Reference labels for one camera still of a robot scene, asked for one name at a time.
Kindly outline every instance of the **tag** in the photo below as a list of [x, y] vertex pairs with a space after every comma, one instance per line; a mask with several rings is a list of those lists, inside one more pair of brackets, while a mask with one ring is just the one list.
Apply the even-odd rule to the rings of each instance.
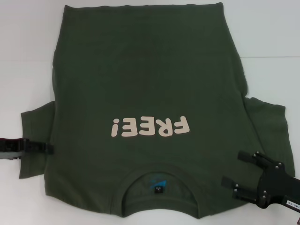
[[163, 192], [163, 186], [156, 186], [154, 188], [154, 193], [155, 194], [159, 194], [159, 193], [162, 193]]

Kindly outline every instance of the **white backdrop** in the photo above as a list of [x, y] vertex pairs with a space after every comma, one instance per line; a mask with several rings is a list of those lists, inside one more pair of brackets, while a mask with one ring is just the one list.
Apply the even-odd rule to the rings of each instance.
[[[0, 137], [22, 136], [20, 113], [54, 100], [52, 58], [64, 5], [211, 4], [209, 0], [0, 0]], [[296, 176], [300, 179], [300, 1], [223, 0], [242, 58], [249, 97], [286, 106]], [[0, 225], [289, 225], [299, 213], [254, 205], [197, 220], [171, 210], [127, 218], [75, 208], [45, 196], [44, 177], [19, 180], [20, 162], [0, 160]]]

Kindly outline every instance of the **green t-shirt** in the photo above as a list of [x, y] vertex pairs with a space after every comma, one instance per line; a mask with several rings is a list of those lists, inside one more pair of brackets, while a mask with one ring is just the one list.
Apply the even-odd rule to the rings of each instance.
[[[49, 196], [121, 217], [171, 209], [201, 218], [244, 204], [223, 175], [255, 187], [260, 151], [294, 175], [285, 108], [248, 99], [222, 3], [66, 6], [53, 60], [55, 102], [22, 114], [24, 155]], [[162, 193], [155, 189], [162, 188]]]

